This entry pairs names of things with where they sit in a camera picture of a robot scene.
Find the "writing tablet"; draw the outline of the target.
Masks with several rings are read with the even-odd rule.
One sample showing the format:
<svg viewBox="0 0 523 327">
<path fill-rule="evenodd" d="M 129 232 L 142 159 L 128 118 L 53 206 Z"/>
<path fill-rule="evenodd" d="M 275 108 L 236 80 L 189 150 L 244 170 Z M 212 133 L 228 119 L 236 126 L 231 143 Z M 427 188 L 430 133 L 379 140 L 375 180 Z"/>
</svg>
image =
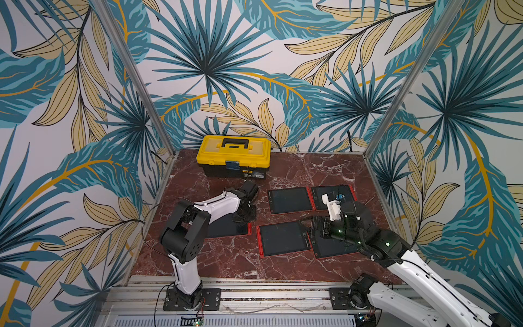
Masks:
<svg viewBox="0 0 523 327">
<path fill-rule="evenodd" d="M 356 246 L 336 239 L 312 239 L 311 248 L 316 259 L 332 258 L 358 252 Z"/>
<path fill-rule="evenodd" d="M 213 222 L 208 229 L 206 238 L 243 237 L 252 233 L 251 224 L 240 225 L 233 221 L 225 220 Z"/>
<path fill-rule="evenodd" d="M 311 249 L 308 232 L 298 221 L 257 226 L 256 233 L 262 258 Z"/>
<path fill-rule="evenodd" d="M 313 202 L 318 211 L 326 211 L 327 206 L 323 203 L 324 194 L 333 193 L 338 200 L 355 200 L 354 191 L 349 185 L 316 186 L 311 188 Z"/>
<path fill-rule="evenodd" d="M 306 187 L 269 190 L 268 201 L 273 215 L 313 210 Z"/>
</svg>

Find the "yellow black toolbox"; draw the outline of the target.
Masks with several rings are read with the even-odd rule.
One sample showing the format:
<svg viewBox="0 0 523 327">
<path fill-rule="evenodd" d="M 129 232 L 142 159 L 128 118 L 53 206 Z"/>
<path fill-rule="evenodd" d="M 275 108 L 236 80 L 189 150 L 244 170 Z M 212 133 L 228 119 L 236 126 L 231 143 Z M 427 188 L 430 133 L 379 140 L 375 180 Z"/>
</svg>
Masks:
<svg viewBox="0 0 523 327">
<path fill-rule="evenodd" d="M 265 138 L 205 136 L 196 160 L 207 177 L 266 178 L 271 142 Z"/>
</svg>

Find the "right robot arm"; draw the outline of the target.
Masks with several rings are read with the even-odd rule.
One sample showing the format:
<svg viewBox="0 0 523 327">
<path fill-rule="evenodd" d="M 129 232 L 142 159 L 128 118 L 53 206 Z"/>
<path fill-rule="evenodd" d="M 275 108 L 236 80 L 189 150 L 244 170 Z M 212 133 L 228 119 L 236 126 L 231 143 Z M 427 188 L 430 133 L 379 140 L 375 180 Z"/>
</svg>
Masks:
<svg viewBox="0 0 523 327">
<path fill-rule="evenodd" d="M 402 279 L 425 301 L 421 305 L 363 274 L 349 288 L 332 288 L 333 309 L 388 312 L 411 326 L 510 326 L 500 313 L 474 304 L 440 277 L 392 230 L 377 226 L 372 213 L 355 200 L 323 196 L 327 217 L 314 217 L 312 229 L 323 238 L 343 241 Z"/>
</svg>

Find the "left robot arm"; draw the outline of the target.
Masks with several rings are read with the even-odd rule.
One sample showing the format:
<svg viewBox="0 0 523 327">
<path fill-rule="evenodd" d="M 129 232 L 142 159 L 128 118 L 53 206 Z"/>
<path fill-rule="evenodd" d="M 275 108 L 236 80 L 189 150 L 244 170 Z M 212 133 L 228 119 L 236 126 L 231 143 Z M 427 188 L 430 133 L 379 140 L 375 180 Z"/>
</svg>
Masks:
<svg viewBox="0 0 523 327">
<path fill-rule="evenodd" d="M 203 303 L 203 284 L 197 270 L 197 255 L 202 250 L 211 223 L 230 215 L 235 223 L 248 224 L 256 219 L 253 204 L 258 186 L 245 181 L 238 189 L 229 188 L 201 202 L 182 199 L 174 207 L 159 244 L 174 269 L 174 294 L 184 309 Z"/>
</svg>

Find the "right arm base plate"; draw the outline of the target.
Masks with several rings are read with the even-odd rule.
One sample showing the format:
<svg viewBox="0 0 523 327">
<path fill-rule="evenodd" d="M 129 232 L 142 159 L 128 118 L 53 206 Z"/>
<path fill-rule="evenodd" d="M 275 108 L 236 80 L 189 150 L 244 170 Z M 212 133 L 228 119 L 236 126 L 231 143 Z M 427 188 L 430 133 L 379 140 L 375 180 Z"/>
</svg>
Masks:
<svg viewBox="0 0 523 327">
<path fill-rule="evenodd" d="M 364 291 L 353 289 L 351 287 L 331 287 L 329 298 L 334 310 L 365 310 L 373 308 L 368 294 Z"/>
</svg>

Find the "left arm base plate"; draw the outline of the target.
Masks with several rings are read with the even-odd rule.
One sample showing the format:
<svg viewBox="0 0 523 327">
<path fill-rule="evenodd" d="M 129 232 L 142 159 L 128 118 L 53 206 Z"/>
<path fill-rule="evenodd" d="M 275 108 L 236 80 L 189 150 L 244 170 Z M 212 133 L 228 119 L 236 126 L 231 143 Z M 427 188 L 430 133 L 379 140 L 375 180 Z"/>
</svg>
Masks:
<svg viewBox="0 0 523 327">
<path fill-rule="evenodd" d="M 204 288 L 196 290 L 192 295 L 182 293 L 177 288 L 168 290 L 163 304 L 164 311 L 219 311 L 221 304 L 221 289 Z"/>
</svg>

